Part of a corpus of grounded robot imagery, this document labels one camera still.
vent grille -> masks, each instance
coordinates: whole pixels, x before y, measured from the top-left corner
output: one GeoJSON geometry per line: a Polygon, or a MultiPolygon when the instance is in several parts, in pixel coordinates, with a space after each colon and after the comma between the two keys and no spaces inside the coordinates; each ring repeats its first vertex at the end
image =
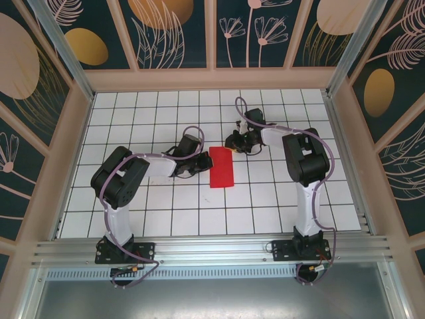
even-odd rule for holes
{"type": "MultiPolygon", "coordinates": [[[[82,280],[110,280],[110,268],[57,268],[50,269],[46,281],[82,281],[82,280]]],[[[140,278],[149,269],[139,270],[137,274],[126,274],[117,280],[140,278]]],[[[294,277],[294,265],[270,266],[205,266],[205,267],[166,267],[162,266],[150,274],[146,279],[219,279],[219,278],[281,278],[294,277]]]]}

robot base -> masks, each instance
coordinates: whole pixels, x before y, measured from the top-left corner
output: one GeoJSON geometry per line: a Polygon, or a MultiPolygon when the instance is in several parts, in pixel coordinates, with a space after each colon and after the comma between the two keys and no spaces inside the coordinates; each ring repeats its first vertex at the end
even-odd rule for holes
{"type": "MultiPolygon", "coordinates": [[[[96,245],[96,258],[94,263],[97,265],[113,265],[113,264],[137,264],[138,260],[124,254],[118,249],[106,236],[102,239],[103,243],[96,245]]],[[[153,260],[155,256],[155,243],[135,243],[132,237],[123,248],[140,257],[153,260]]]]}
{"type": "Polygon", "coordinates": [[[320,261],[320,255],[331,259],[329,242],[323,239],[323,231],[313,236],[302,236],[294,228],[292,240],[272,241],[274,261],[320,261]]]}

dark teal wallpaper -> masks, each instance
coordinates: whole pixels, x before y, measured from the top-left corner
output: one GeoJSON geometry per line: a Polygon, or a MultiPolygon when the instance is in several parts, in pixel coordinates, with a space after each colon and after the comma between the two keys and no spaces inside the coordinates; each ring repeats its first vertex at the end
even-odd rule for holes
{"type": "Polygon", "coordinates": [[[106,0],[46,0],[46,4],[84,70],[129,68],[106,0]]]}
{"type": "Polygon", "coordinates": [[[300,1],[217,1],[217,67],[282,67],[300,1]]]}
{"type": "Polygon", "coordinates": [[[314,0],[293,66],[336,66],[369,0],[314,0]]]}
{"type": "Polygon", "coordinates": [[[425,93],[424,8],[402,4],[353,84],[375,142],[425,93]]]}
{"type": "Polygon", "coordinates": [[[409,236],[425,231],[425,111],[379,154],[409,236]]]}
{"type": "Polygon", "coordinates": [[[44,37],[46,38],[46,40],[50,43],[50,46],[52,47],[52,49],[54,49],[57,57],[59,58],[59,60],[61,61],[62,65],[65,67],[68,75],[71,77],[71,79],[74,80],[73,75],[71,74],[71,72],[69,71],[67,65],[65,64],[65,62],[63,61],[61,55],[57,52],[56,48],[54,47],[53,42],[51,41],[51,39],[49,38],[49,36],[47,35],[46,31],[44,30],[44,28],[41,26],[41,24],[39,23],[39,20],[35,17],[34,11],[31,9],[31,6],[28,4],[28,1],[25,0],[24,4],[27,6],[27,9],[29,11],[29,13],[33,16],[33,19],[37,22],[37,25],[39,26],[39,29],[41,30],[41,32],[43,33],[44,37]]]}
{"type": "Polygon", "coordinates": [[[416,257],[418,257],[420,268],[422,269],[422,273],[425,276],[425,248],[418,249],[416,252],[416,257]]]}
{"type": "Polygon", "coordinates": [[[204,0],[120,0],[140,68],[206,68],[204,0]]]}
{"type": "Polygon", "coordinates": [[[9,261],[9,256],[0,254],[0,282],[5,273],[7,262],[9,261]]]}
{"type": "Polygon", "coordinates": [[[14,241],[44,156],[0,119],[0,237],[14,241]]]}
{"type": "Polygon", "coordinates": [[[360,59],[363,57],[363,54],[365,53],[367,47],[369,46],[369,44],[371,43],[373,37],[375,36],[375,33],[377,32],[377,30],[379,29],[381,23],[383,22],[386,14],[388,13],[388,10],[391,8],[391,5],[394,3],[394,0],[388,0],[386,2],[385,8],[382,11],[378,22],[376,23],[375,27],[373,28],[372,32],[370,33],[368,39],[366,40],[365,44],[363,45],[362,49],[360,50],[359,54],[357,55],[357,58],[355,59],[355,61],[353,62],[353,65],[351,66],[350,70],[348,71],[348,77],[351,77],[352,73],[354,72],[354,70],[356,69],[360,59]]]}
{"type": "Polygon", "coordinates": [[[50,145],[69,87],[11,1],[0,30],[0,102],[50,145]]]}

red foam block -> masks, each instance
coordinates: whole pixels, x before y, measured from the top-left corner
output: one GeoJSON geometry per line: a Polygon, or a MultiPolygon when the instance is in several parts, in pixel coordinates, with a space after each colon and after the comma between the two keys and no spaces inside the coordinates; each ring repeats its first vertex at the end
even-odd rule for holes
{"type": "Polygon", "coordinates": [[[232,151],[222,146],[209,150],[214,166],[210,169],[210,188],[234,186],[232,151]]]}

robotic arm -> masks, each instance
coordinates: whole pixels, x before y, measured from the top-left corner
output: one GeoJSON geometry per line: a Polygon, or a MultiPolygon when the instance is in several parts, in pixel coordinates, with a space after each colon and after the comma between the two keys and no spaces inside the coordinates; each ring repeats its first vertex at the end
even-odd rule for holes
{"type": "MultiPolygon", "coordinates": [[[[194,154],[200,145],[200,139],[185,134],[177,147],[171,148],[164,154],[172,156],[172,158],[186,158],[194,154]]],[[[130,150],[123,146],[117,147],[94,174],[90,185],[97,198],[100,198],[100,191],[106,179],[125,158],[132,154],[130,150]]],[[[130,159],[112,177],[104,192],[104,201],[108,210],[108,224],[118,244],[133,254],[139,254],[145,258],[150,256],[152,259],[154,244],[148,244],[151,248],[147,251],[140,250],[144,246],[140,243],[135,245],[129,222],[129,204],[139,189],[141,181],[143,178],[153,176],[179,177],[185,171],[193,176],[210,169],[213,166],[212,162],[208,152],[201,152],[196,156],[182,160],[173,160],[167,157],[134,157],[130,159]]],[[[117,248],[109,232],[106,232],[103,243],[98,243],[96,250],[95,262],[98,264],[136,262],[117,248]]]]}
{"type": "MultiPolygon", "coordinates": [[[[256,123],[266,124],[258,108],[247,111],[245,116],[256,123]]],[[[325,174],[329,171],[329,160],[323,145],[307,134],[291,134],[275,128],[262,128],[245,121],[237,121],[236,125],[238,130],[234,130],[226,139],[227,148],[248,155],[257,144],[283,148],[289,175],[296,182],[297,220],[294,237],[291,243],[286,241],[272,243],[276,244],[273,247],[274,259],[315,261],[320,254],[330,259],[329,243],[323,239],[323,231],[313,218],[313,205],[316,217],[319,218],[322,186],[316,190],[315,201],[312,203],[314,189],[325,179],[325,174]]],[[[318,136],[314,128],[306,131],[318,136]]]]}

